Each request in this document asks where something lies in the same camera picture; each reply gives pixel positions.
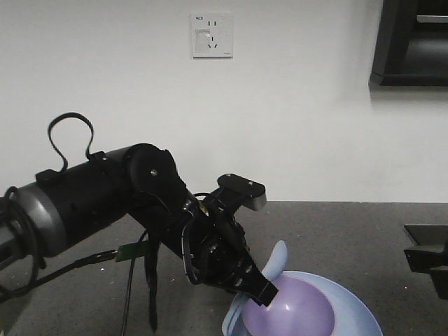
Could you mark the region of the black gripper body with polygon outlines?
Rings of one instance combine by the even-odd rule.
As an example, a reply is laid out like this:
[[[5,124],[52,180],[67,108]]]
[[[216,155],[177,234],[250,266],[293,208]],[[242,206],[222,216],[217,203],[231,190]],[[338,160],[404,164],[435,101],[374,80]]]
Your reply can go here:
[[[255,264],[245,231],[214,195],[191,195],[183,210],[190,219],[181,233],[185,275],[192,284],[237,291],[242,271]]]

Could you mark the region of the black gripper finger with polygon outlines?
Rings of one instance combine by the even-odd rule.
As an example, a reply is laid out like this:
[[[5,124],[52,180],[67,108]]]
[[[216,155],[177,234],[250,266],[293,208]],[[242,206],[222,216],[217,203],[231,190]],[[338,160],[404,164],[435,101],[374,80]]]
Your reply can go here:
[[[412,272],[428,274],[437,295],[447,299],[447,247],[442,245],[413,246],[405,249]]]
[[[254,265],[247,266],[237,280],[237,290],[248,295],[258,305],[268,307],[277,293],[278,288]]]

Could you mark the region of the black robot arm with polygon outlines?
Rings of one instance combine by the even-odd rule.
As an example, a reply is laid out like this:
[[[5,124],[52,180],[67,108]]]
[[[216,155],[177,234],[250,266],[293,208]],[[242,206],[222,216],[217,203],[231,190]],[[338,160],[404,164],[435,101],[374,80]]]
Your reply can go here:
[[[150,296],[157,293],[160,245],[183,260],[192,284],[240,292],[269,305],[277,288],[257,268],[235,220],[239,207],[257,211],[266,203],[265,187],[225,174],[210,193],[192,194],[167,150],[140,143],[91,154],[86,163],[42,171],[1,198],[1,266],[33,257],[29,283],[1,289],[7,301],[40,286],[39,270],[51,258],[103,230],[125,215],[148,234],[144,253]]]

